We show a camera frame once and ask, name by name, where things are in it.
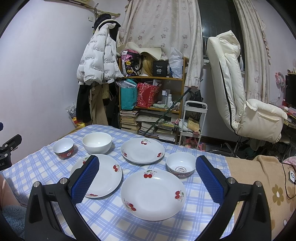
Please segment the black box with 40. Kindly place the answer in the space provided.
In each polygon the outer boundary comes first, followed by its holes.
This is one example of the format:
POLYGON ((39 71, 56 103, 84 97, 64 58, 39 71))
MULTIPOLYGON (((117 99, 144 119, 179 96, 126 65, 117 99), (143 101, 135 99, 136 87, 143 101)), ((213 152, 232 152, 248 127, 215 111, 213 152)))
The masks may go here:
POLYGON ((153 61, 152 74, 154 77, 166 77, 168 73, 168 60, 153 61))

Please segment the large white bowl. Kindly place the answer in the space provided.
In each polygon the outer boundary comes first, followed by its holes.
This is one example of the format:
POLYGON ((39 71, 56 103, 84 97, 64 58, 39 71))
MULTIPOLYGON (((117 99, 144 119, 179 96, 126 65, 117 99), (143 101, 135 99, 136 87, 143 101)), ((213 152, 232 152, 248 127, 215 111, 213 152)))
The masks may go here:
POLYGON ((112 136, 103 132, 90 133, 82 139, 82 144, 89 154, 105 154, 111 148, 112 136))

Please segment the patterned bowl with red seal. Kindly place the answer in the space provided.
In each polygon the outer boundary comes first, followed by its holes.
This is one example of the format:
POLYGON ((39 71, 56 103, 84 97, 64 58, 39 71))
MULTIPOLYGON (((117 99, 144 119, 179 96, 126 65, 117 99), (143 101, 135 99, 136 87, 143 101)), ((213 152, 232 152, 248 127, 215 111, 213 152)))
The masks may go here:
POLYGON ((172 153, 166 159, 166 167, 178 178, 187 178, 196 170, 196 157, 187 152, 172 153))

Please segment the cream office chair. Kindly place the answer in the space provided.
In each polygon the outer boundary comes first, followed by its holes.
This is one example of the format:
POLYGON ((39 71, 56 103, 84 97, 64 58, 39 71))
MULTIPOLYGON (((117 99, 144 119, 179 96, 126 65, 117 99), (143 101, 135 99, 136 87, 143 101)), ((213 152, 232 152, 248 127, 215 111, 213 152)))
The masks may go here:
POLYGON ((287 114, 272 104, 246 99, 238 62, 240 44, 234 33, 227 31, 209 37, 206 53, 217 109, 225 125, 239 138, 279 142, 287 114))

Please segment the blue plaid tablecloth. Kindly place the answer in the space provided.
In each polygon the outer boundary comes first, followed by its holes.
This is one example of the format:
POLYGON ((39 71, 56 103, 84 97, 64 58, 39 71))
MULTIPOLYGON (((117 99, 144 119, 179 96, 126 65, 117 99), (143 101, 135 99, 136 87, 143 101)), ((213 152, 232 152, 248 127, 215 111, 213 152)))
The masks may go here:
MULTIPOLYGON (((120 151, 121 145, 135 134, 112 126, 87 126, 70 134, 78 150, 69 159, 59 159, 54 154, 53 145, 47 145, 3 171, 19 201, 27 202, 36 181, 51 184, 68 177, 73 165, 87 156, 82 145, 83 137, 95 132, 112 136, 108 155, 120 164, 124 178, 142 170, 142 166, 126 161, 120 151)), ((104 198, 85 198, 77 207, 101 240, 195 240, 219 205, 213 202, 197 173, 183 179, 183 184, 187 194, 185 205, 179 213, 164 221, 145 221, 129 213, 121 201, 120 190, 104 198)))

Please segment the red patterned bag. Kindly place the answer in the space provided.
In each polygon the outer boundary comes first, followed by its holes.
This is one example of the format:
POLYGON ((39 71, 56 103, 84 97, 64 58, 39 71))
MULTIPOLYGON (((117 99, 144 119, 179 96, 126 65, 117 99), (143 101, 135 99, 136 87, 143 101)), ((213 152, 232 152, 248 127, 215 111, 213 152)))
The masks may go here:
POLYGON ((160 90, 159 86, 139 83, 137 85, 137 106, 150 108, 156 102, 160 90))

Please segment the floral curtain right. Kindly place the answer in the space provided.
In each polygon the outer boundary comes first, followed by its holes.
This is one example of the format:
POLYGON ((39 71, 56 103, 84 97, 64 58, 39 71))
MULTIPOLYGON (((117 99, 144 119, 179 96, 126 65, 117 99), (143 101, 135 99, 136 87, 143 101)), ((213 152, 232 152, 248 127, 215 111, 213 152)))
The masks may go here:
POLYGON ((240 21, 245 56, 245 93, 247 99, 269 102, 270 59, 266 26, 252 1, 234 1, 240 21))

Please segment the white puffer jacket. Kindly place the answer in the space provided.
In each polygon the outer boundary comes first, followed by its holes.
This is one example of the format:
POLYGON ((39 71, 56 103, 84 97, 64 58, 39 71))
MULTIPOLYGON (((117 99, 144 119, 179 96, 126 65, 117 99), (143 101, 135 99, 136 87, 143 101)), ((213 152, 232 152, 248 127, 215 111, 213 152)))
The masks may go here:
POLYGON ((103 20, 85 47, 77 69, 79 85, 112 83, 123 75, 116 56, 116 38, 120 24, 113 19, 103 20))

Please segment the teal shopping bag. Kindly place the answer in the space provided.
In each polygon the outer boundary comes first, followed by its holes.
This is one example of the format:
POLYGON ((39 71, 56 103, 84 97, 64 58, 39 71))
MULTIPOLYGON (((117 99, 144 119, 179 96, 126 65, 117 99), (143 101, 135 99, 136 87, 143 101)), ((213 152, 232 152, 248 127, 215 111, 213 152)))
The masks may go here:
POLYGON ((133 80, 121 81, 120 102, 122 110, 133 110, 137 105, 137 84, 133 80))

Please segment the wooden bookshelf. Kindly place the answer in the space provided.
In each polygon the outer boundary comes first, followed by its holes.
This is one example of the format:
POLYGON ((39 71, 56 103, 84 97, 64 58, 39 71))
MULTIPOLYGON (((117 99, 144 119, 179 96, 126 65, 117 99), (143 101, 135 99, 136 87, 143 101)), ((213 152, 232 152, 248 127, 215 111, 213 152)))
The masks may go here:
POLYGON ((137 121, 141 123, 138 131, 139 135, 144 135, 156 140, 176 144, 180 133, 175 121, 181 118, 182 108, 184 106, 183 98, 187 93, 185 91, 186 68, 188 61, 182 58, 181 75, 178 78, 173 77, 170 70, 167 77, 154 76, 125 76, 117 83, 119 85, 119 110, 121 111, 120 102, 120 83, 123 80, 131 79, 137 85, 147 83, 160 87, 156 102, 150 108, 141 108, 135 106, 133 110, 139 111, 137 121))

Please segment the stack of books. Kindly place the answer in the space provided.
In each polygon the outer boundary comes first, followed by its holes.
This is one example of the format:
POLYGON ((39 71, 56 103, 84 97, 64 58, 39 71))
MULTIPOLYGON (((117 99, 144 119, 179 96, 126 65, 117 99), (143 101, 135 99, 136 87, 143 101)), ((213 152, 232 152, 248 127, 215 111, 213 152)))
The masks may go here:
POLYGON ((131 133, 138 133, 141 128, 141 123, 137 121, 139 111, 137 110, 121 110, 120 115, 120 126, 121 129, 131 133))

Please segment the cherry plate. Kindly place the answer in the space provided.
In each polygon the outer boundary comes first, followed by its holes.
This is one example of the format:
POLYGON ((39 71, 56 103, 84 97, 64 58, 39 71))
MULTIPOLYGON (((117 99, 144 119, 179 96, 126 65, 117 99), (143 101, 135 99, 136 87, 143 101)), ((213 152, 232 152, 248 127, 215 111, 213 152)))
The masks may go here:
POLYGON ((99 171, 85 197, 100 198, 111 194, 121 183, 122 170, 119 162, 105 154, 94 154, 99 159, 99 171))
POLYGON ((121 154, 134 164, 152 164, 165 155, 163 145, 151 138, 132 138, 121 145, 121 154))
POLYGON ((147 221, 162 221, 181 211, 186 189, 172 173, 147 169, 126 178, 120 195, 125 208, 134 216, 147 221))

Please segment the small red-sided bowl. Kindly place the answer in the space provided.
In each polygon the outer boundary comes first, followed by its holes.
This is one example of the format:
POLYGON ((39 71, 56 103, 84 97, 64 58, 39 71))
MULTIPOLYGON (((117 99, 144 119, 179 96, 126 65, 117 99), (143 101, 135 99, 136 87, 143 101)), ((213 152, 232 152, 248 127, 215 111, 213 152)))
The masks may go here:
POLYGON ((74 141, 71 138, 62 138, 55 142, 53 151, 60 159, 66 159, 74 152, 74 141))

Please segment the beige coat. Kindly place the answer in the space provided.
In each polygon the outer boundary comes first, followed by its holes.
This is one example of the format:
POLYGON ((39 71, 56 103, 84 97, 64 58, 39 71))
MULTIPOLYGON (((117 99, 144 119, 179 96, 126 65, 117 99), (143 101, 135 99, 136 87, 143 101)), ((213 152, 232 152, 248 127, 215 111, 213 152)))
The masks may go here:
POLYGON ((103 103, 102 85, 96 85, 90 90, 90 114, 93 125, 108 125, 106 111, 103 103))

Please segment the floral curtain left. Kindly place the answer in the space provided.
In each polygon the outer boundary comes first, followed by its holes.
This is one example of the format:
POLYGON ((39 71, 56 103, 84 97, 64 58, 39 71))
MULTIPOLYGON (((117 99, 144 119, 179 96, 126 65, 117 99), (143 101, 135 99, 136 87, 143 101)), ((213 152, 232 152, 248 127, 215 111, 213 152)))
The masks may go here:
POLYGON ((202 27, 198 1, 129 1, 119 29, 118 45, 161 48, 168 59, 171 48, 189 59, 186 87, 199 87, 203 68, 202 27))

